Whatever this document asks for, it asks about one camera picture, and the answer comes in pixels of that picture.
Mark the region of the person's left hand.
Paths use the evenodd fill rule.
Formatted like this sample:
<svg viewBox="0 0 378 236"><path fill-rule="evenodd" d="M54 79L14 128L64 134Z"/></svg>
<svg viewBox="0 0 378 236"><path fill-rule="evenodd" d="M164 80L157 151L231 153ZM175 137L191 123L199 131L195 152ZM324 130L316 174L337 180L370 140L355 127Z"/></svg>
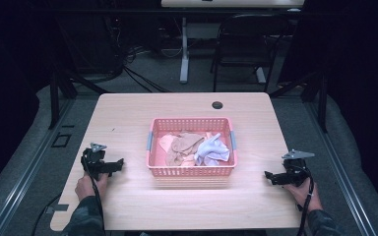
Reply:
<svg viewBox="0 0 378 236"><path fill-rule="evenodd" d="M99 175L99 180L95 182L99 195L103 198L106 193L108 182L108 175L106 173ZM92 178L85 174L82 178L80 178L77 182L75 193L78 197L78 200L81 201L86 197L94 196L95 190L93 188Z"/></svg>

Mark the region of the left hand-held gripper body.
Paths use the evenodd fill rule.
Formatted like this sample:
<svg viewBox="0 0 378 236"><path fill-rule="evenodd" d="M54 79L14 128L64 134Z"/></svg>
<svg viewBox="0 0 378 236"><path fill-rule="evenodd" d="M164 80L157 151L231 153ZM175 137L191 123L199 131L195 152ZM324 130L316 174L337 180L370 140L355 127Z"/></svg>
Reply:
<svg viewBox="0 0 378 236"><path fill-rule="evenodd" d="M114 162L105 162L106 146L91 143L90 147L86 147L81 157L81 163L84 170L95 180L99 180L99 175L116 169Z"/></svg>

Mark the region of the black tape square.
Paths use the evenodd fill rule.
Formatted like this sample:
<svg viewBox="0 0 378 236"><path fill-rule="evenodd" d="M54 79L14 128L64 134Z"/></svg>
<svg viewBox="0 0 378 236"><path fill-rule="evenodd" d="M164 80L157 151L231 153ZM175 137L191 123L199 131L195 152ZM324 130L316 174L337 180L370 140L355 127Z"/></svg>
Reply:
<svg viewBox="0 0 378 236"><path fill-rule="evenodd" d="M51 146L53 148L65 148L71 140L71 134L58 133Z"/></svg>

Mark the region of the black metal stand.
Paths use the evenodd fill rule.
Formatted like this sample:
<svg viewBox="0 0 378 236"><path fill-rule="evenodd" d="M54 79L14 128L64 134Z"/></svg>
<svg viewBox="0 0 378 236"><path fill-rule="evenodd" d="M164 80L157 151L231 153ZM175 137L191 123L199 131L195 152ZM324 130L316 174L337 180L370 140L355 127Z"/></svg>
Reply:
<svg viewBox="0 0 378 236"><path fill-rule="evenodd" d="M62 92L62 94L68 99L74 99L77 96L77 91L74 88L67 71L60 66L55 65L50 80L51 122L49 130L56 126L60 118L59 92Z"/></svg>
<svg viewBox="0 0 378 236"><path fill-rule="evenodd" d="M317 109L317 123L324 133L327 132L326 127L326 111L328 100L328 80L325 78L323 72L313 72L309 75L290 83L287 83L284 87L277 89L270 93L271 98L279 97L288 91L296 88L299 85L305 84L304 91L301 94L303 102L311 102L316 95L318 97L318 109Z"/></svg>

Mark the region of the grey tape strip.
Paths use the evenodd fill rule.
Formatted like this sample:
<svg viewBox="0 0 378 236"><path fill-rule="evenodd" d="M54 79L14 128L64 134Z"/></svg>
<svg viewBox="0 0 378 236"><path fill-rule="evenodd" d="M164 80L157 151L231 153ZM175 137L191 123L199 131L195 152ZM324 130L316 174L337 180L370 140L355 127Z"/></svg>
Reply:
<svg viewBox="0 0 378 236"><path fill-rule="evenodd" d="M54 206L47 206L47 207L45 208L45 211L44 211L44 212L47 213L47 214L52 214L52 213L54 213L54 212L56 212L56 211L67 211L68 208L69 208L68 205L54 205Z"/></svg>

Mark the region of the aluminium floor rail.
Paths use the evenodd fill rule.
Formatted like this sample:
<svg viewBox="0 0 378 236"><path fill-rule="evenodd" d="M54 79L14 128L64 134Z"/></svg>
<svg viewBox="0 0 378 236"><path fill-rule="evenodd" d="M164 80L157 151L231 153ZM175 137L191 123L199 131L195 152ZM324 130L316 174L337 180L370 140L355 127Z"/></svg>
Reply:
<svg viewBox="0 0 378 236"><path fill-rule="evenodd" d="M62 103L61 118L47 128L48 112L41 106L27 135L0 175L0 236L60 236L50 227L47 206L58 205L81 138L74 118L76 100ZM71 134L66 147L52 147L58 133Z"/></svg>
<svg viewBox="0 0 378 236"><path fill-rule="evenodd" d="M371 223L367 215L362 201L360 200L360 197L357 195L354 187L350 182L340 156L332 142L330 134L328 132L325 132L318 122L317 108L313 104L307 102L304 103L304 107L311 119L314 128L318 133L318 136L324 144L326 152L328 153L328 159L330 161L334 175L342 191L342 194L345 197L346 204L352 214L352 217L361 236L378 236L373 227L373 224Z"/></svg>

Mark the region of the white desk leg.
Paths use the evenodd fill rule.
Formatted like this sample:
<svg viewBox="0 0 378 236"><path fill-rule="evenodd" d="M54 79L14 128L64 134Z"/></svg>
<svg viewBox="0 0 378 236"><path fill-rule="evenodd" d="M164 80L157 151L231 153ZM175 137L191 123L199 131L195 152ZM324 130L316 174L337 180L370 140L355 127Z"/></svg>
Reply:
<svg viewBox="0 0 378 236"><path fill-rule="evenodd" d="M264 84L267 81L264 70L261 67L256 70L256 77L259 84Z"/></svg>
<svg viewBox="0 0 378 236"><path fill-rule="evenodd" d="M188 82L188 72L189 72L189 55L188 55L188 39L187 39L187 22L186 19L182 19L182 60L180 68L180 79L181 84L186 84Z"/></svg>

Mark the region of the tan cloth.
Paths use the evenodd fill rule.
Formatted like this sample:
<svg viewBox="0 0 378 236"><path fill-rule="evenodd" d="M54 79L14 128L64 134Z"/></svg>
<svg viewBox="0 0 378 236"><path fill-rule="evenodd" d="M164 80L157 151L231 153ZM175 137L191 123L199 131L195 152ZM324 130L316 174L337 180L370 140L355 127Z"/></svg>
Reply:
<svg viewBox="0 0 378 236"><path fill-rule="evenodd" d="M194 154L205 140L204 135L181 133L176 136L170 150L166 153L167 166L194 166Z"/></svg>

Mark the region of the person's right hand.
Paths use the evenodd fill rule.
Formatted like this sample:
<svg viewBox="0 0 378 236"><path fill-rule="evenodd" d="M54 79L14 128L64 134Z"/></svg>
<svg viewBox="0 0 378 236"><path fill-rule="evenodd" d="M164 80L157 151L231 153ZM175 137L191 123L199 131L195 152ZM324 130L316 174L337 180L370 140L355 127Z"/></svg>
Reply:
<svg viewBox="0 0 378 236"><path fill-rule="evenodd" d="M309 192L310 184L310 179L307 178L299 187L294 185L284 185L283 188L288 190L293 195L296 202L302 207L304 206L307 197L310 197L308 212L312 210L322 210L323 207L319 197L317 184L314 184L313 191Z"/></svg>

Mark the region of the white desk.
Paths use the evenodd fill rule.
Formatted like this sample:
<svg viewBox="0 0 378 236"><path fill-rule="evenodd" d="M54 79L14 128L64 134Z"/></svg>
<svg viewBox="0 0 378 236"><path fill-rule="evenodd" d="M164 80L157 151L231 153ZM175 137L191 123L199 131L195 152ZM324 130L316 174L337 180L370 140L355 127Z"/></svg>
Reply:
<svg viewBox="0 0 378 236"><path fill-rule="evenodd" d="M161 0L170 8L301 8L305 0Z"/></svg>

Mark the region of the light blue cloth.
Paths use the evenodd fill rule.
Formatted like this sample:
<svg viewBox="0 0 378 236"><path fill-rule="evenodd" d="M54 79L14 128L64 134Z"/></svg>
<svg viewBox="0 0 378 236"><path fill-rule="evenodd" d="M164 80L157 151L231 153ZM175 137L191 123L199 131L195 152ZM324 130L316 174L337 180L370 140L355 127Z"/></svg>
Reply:
<svg viewBox="0 0 378 236"><path fill-rule="evenodd" d="M199 146L194 154L195 163L206 166L218 166L220 161L229 160L229 149L220 140L221 134L207 138Z"/></svg>

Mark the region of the black folding chair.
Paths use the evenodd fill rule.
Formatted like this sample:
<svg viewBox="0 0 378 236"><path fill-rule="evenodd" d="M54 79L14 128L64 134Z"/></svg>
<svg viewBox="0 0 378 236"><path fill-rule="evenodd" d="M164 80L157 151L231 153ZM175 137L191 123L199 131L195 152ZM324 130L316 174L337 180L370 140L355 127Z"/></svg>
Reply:
<svg viewBox="0 0 378 236"><path fill-rule="evenodd" d="M213 91L219 82L219 67L249 67L253 74L267 68L264 91L273 74L280 40L288 30L288 19L276 14L237 14L219 27L210 72L214 74Z"/></svg>

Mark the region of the pink plastic basket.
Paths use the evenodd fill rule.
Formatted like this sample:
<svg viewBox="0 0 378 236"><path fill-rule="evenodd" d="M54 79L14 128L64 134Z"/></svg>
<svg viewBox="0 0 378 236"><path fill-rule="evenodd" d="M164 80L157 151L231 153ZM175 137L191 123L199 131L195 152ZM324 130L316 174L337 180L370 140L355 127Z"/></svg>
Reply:
<svg viewBox="0 0 378 236"><path fill-rule="evenodd" d="M229 149L229 160L220 161L218 166L167 166L166 152L158 141L167 134L181 133L204 135L205 140L220 133L220 140ZM191 178L205 176L229 176L237 164L232 124L225 117L156 118L153 120L147 144L147 166L155 177Z"/></svg>

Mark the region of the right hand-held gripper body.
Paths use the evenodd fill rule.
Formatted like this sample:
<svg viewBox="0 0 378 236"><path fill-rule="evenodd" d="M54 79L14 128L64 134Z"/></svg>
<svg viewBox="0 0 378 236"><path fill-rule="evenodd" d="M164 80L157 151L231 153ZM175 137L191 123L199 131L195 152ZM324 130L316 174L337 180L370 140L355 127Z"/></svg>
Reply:
<svg viewBox="0 0 378 236"><path fill-rule="evenodd" d="M299 187L307 178L311 177L305 159L314 157L312 152L292 149L283 156L283 167L285 169L285 182Z"/></svg>

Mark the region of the peach cloth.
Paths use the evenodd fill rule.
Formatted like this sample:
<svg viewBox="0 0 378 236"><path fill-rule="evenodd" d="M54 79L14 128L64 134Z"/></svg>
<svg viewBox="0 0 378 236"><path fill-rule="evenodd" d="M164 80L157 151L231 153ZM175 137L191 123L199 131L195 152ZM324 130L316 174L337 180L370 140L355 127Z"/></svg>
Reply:
<svg viewBox="0 0 378 236"><path fill-rule="evenodd" d="M158 144L165 152L168 152L175 139L176 139L176 136L167 134L159 139Z"/></svg>

